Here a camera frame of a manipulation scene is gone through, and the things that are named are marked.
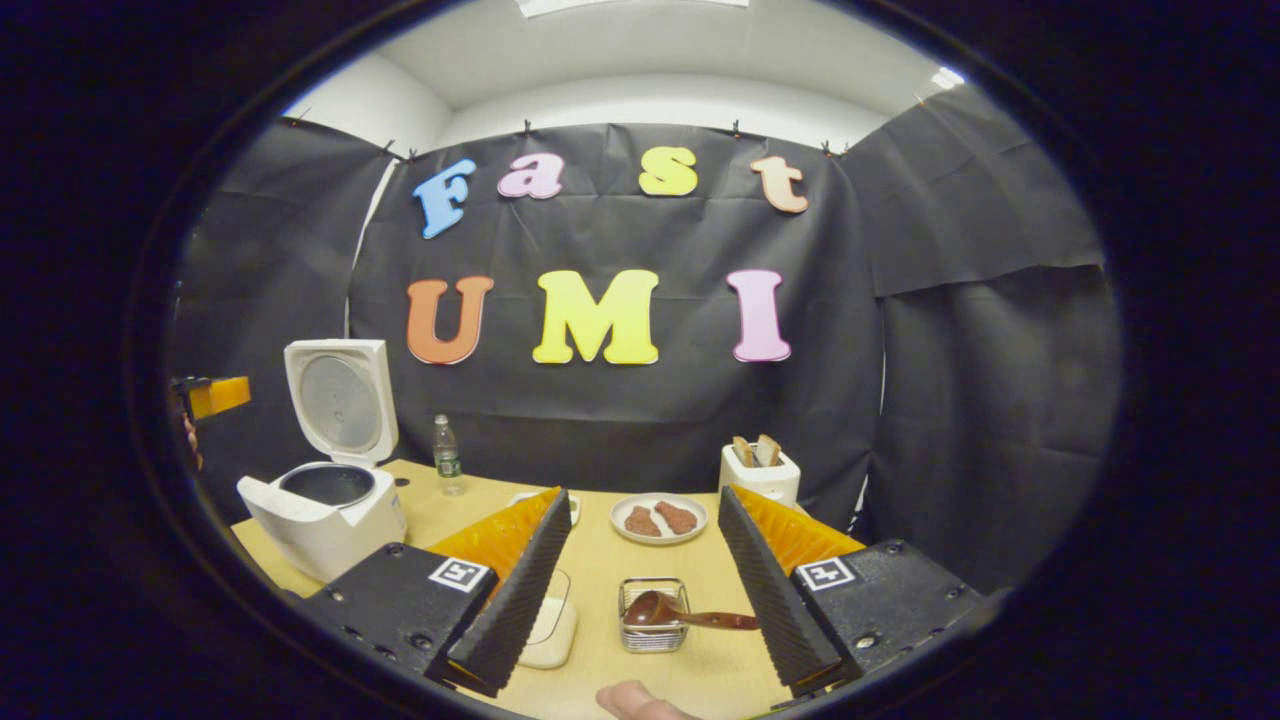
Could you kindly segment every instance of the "wire basket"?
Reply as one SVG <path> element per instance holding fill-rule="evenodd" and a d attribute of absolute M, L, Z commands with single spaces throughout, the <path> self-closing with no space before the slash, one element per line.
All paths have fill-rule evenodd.
<path fill-rule="evenodd" d="M 689 593 L 678 578 L 627 578 L 618 585 L 618 625 L 622 647 L 628 652 L 675 652 L 685 642 L 689 625 L 681 621 L 664 625 L 627 625 L 622 621 L 627 609 L 640 593 L 658 591 L 676 600 L 681 612 L 689 612 Z"/>

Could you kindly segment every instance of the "blue letter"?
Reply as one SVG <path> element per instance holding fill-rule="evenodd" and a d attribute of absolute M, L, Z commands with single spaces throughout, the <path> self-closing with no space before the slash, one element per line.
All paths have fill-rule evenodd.
<path fill-rule="evenodd" d="M 462 219 L 462 209 L 454 208 L 451 201 L 462 202 L 467 199 L 467 181 L 461 176 L 470 176 L 475 169 L 476 164 L 471 160 L 458 160 L 413 190 L 413 197 L 422 200 L 422 213 L 426 215 L 422 237 L 431 240 Z"/>

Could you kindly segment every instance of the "table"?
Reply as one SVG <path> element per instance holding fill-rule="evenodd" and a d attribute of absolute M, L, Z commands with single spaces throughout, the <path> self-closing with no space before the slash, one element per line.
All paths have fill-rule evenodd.
<path fill-rule="evenodd" d="M 440 492 L 434 468 L 396 460 L 383 469 L 410 480 L 397 488 L 408 520 L 404 542 L 421 548 L 506 507 L 517 492 L 545 489 L 468 477 L 467 492 L 448 497 Z M 685 583 L 694 612 L 751 614 L 717 525 L 717 493 L 687 495 L 709 515 L 708 527 L 698 537 L 680 544 L 648 546 L 623 538 L 609 523 L 609 510 L 628 493 L 571 492 L 581 502 L 581 515 L 557 564 L 571 578 L 570 598 L 579 612 L 568 661 L 553 670 L 517 665 L 497 698 L 466 689 L 460 692 L 547 720 L 611 719 L 595 705 L 595 691 L 628 679 L 640 680 L 654 696 L 704 720 L 751 717 L 791 698 L 778 682 L 759 632 L 690 628 L 684 646 L 676 652 L 637 655 L 622 648 L 617 598 L 618 584 L 626 578 L 673 575 Z M 256 520 L 238 523 L 232 530 L 280 588 L 303 597 L 320 589 L 319 582 L 289 565 Z"/>

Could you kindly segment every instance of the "plastic bottle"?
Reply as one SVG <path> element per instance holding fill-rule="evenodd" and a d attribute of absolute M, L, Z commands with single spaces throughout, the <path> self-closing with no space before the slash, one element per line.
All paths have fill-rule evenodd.
<path fill-rule="evenodd" d="M 462 461 L 458 460 L 458 438 L 449 428 L 445 415 L 435 416 L 435 436 L 431 438 L 431 452 L 435 456 L 435 473 L 440 477 L 444 495 L 462 495 Z"/>

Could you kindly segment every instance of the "brown ladle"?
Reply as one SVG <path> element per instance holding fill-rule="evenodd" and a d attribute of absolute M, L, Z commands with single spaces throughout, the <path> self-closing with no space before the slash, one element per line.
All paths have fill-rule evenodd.
<path fill-rule="evenodd" d="M 719 628 L 722 630 L 758 630 L 760 624 L 750 615 L 733 612 L 681 612 L 676 601 L 658 591 L 645 591 L 636 596 L 631 607 L 622 616 L 627 625 L 667 625 L 680 620 L 700 628 Z"/>

